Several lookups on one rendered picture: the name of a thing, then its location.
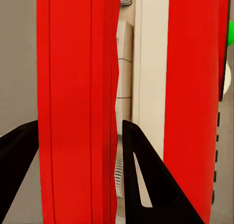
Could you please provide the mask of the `radio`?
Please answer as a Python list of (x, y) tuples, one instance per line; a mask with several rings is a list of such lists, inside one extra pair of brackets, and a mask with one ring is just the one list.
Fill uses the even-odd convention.
[[(231, 0), (37, 0), (43, 224), (126, 224), (122, 121), (137, 124), (204, 224)], [(152, 207), (134, 153), (141, 204)]]

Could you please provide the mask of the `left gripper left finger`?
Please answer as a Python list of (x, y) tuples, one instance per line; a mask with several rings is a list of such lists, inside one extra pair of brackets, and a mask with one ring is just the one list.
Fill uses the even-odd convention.
[(38, 120), (21, 125), (0, 138), (0, 224), (39, 148)]

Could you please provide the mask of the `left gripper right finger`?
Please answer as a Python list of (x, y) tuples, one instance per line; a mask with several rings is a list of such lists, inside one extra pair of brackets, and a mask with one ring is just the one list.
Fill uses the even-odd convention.
[[(126, 224), (204, 224), (141, 128), (122, 121)], [(134, 153), (152, 207), (141, 204)]]

